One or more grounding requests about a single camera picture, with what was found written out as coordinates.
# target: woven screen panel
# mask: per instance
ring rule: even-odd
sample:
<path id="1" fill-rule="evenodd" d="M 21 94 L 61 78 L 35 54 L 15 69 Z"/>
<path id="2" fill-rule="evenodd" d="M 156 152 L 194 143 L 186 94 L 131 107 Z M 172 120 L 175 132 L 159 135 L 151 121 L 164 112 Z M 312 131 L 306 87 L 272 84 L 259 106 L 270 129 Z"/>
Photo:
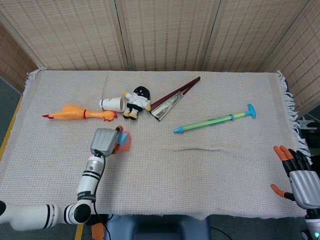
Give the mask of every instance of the woven screen panel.
<path id="1" fill-rule="evenodd" d="M 107 0 L 0 0 L 0 9 L 50 70 L 124 70 Z"/>
<path id="2" fill-rule="evenodd" d="M 122 0 L 133 69 L 194 71 L 215 0 Z"/>
<path id="3" fill-rule="evenodd" d="M 37 69 L 29 56 L 0 24 L 0 75 L 23 92 L 27 73 Z"/>
<path id="4" fill-rule="evenodd" d="M 224 0 L 204 70 L 256 72 L 307 0 Z"/>
<path id="5" fill-rule="evenodd" d="M 265 69 L 280 70 L 294 95 L 295 108 L 320 103 L 320 1 L 315 1 L 288 32 Z"/>

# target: doll's feet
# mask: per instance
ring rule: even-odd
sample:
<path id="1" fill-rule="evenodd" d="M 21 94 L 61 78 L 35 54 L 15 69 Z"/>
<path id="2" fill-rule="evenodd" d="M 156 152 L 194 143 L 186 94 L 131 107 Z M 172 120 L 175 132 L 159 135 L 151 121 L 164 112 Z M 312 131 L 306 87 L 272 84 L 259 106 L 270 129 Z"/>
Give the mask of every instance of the doll's feet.
<path id="1" fill-rule="evenodd" d="M 130 113 L 130 112 L 128 112 L 128 111 L 127 111 L 127 112 L 124 112 L 124 113 L 123 113 L 123 117 L 124 117 L 125 119 L 128 119 L 128 118 L 129 118 L 129 113 Z"/>
<path id="2" fill-rule="evenodd" d="M 129 118 L 132 119 L 132 120 L 137 120 L 137 114 L 134 113 L 134 112 L 130 112 Z"/>

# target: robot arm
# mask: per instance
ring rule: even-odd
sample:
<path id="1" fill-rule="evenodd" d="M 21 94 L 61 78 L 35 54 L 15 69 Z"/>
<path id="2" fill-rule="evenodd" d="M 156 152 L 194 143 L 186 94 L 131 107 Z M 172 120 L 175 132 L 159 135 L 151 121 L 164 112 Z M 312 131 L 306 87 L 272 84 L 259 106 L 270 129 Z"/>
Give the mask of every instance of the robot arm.
<path id="1" fill-rule="evenodd" d="M 271 188 L 279 196 L 295 201 L 296 204 L 306 210 L 305 223 L 309 229 L 310 236 L 306 234 L 304 239 L 320 239 L 320 179 L 300 151 L 286 149 L 284 146 L 275 146 L 274 151 L 282 161 L 292 192 L 284 192 L 276 185 Z"/>
<path id="2" fill-rule="evenodd" d="M 56 204 L 17 205 L 0 201 L 0 225 L 10 223 L 16 231 L 47 229 L 56 224 L 83 224 L 91 216 L 92 202 L 104 173 L 106 159 L 116 152 L 118 133 L 115 130 L 98 128 L 91 144 L 91 153 L 77 188 L 77 202 L 65 207 Z"/>

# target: rubber chicken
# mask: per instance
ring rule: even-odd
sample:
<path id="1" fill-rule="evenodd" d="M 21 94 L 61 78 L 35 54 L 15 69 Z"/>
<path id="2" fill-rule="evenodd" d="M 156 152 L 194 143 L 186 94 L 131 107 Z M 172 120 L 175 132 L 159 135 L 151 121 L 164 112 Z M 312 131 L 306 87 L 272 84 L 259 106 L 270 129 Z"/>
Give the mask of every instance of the rubber chicken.
<path id="1" fill-rule="evenodd" d="M 117 114 L 114 111 L 94 112 L 88 111 L 82 107 L 67 104 L 64 106 L 61 112 L 49 113 L 42 115 L 42 117 L 48 119 L 60 119 L 60 120 L 72 120 L 72 119 L 87 119 L 87 118 L 100 118 L 104 121 L 111 122 L 114 118 L 117 118 Z"/>

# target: gray carpet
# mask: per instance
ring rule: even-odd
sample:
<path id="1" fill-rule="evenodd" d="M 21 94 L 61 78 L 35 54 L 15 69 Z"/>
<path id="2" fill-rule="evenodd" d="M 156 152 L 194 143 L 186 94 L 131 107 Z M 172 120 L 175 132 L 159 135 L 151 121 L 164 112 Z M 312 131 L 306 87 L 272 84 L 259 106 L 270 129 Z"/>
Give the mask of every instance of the gray carpet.
<path id="1" fill-rule="evenodd" d="M 15 112 L 20 95 L 0 80 L 0 144 L 7 132 Z M 305 230 L 303 217 L 282 219 L 243 218 L 225 215 L 214 215 L 210 218 L 211 226 L 227 233 L 234 240 L 301 240 L 300 231 Z M 54 228 L 14 231 L 9 224 L 0 225 L 0 240 L 73 240 L 76 226 L 58 224 Z M 211 230 L 212 240 L 228 238 L 217 230 Z M 85 226 L 83 240 L 91 240 L 91 227 Z"/>

